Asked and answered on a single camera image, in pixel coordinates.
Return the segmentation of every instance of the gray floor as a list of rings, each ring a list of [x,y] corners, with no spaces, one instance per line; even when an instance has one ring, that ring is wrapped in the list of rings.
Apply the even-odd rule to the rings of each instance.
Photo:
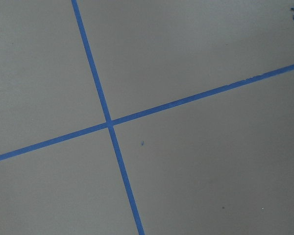
[[[294,2],[78,5],[112,119],[294,64]],[[0,155],[105,122],[71,2],[1,0]],[[146,235],[294,235],[294,70],[114,128]],[[32,234],[138,234],[107,129],[0,161]]]

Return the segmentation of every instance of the concrete floor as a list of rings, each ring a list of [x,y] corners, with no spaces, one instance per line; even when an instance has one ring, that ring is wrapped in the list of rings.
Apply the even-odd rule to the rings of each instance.
[[[101,99],[72,2],[0,1],[0,235],[294,235],[294,1],[79,0]]]

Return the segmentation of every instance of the floor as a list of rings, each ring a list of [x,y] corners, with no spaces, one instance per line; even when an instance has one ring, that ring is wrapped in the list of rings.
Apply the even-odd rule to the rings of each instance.
[[[0,1],[0,235],[294,235],[294,1]]]

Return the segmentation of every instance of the gray surface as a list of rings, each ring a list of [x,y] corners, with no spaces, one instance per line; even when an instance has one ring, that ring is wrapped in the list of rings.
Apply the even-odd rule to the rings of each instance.
[[[294,63],[294,2],[78,2],[112,118]],[[1,0],[0,154],[102,122],[70,1]],[[115,128],[146,235],[294,235],[294,71]],[[26,234],[137,234],[107,130],[0,162]]]
[[[0,154],[102,122],[70,1],[0,0]]]
[[[294,235],[294,72],[115,129],[146,234]]]
[[[136,234],[107,130],[0,162],[0,235]]]
[[[294,1],[79,2],[112,118],[294,63]]]

